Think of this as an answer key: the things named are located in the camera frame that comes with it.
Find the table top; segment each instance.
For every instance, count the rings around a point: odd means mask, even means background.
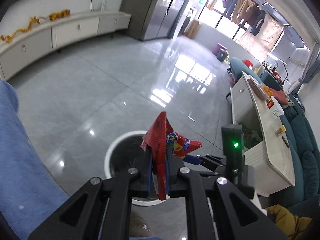
[[[280,173],[292,186],[295,185],[294,168],[290,149],[287,148],[281,136],[276,136],[275,132],[282,125],[280,118],[274,118],[267,104],[259,99],[247,82],[248,75],[243,72],[243,77],[248,86],[252,101],[256,108],[261,126],[263,140],[266,144],[268,161],[270,167]]]

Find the silver bolt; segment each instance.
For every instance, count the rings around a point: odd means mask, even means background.
[[[128,169],[128,172],[129,172],[131,175],[133,175],[133,174],[137,174],[137,173],[138,173],[138,169],[137,169],[137,168],[132,167],[132,168]]]
[[[98,177],[93,177],[92,179],[90,179],[90,183],[92,184],[92,185],[97,185],[97,184],[99,184],[100,183],[100,179],[98,178]]]
[[[183,173],[183,174],[187,174],[187,173],[190,172],[190,169],[187,168],[187,167],[181,167],[181,168],[180,168],[180,172]]]
[[[224,178],[224,177],[219,177],[219,178],[217,179],[217,182],[218,182],[220,185],[225,185],[225,184],[227,184],[228,180],[227,180],[226,178]]]

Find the red snack bag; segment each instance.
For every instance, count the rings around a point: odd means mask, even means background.
[[[166,144],[170,143],[173,155],[184,157],[188,153],[200,148],[200,141],[191,141],[173,131],[166,117],[166,112],[161,112],[156,118],[148,132],[143,136],[142,149],[146,145],[152,149],[152,172],[158,199],[166,199]]]

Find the gray tile floor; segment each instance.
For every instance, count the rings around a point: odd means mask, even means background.
[[[54,52],[9,82],[32,145],[71,195],[93,176],[105,179],[115,138],[147,130],[161,111],[178,133],[202,142],[194,154],[221,156],[220,128],[231,123],[226,69],[185,37],[140,42],[116,34]],[[163,240],[187,237],[184,199],[133,210]]]

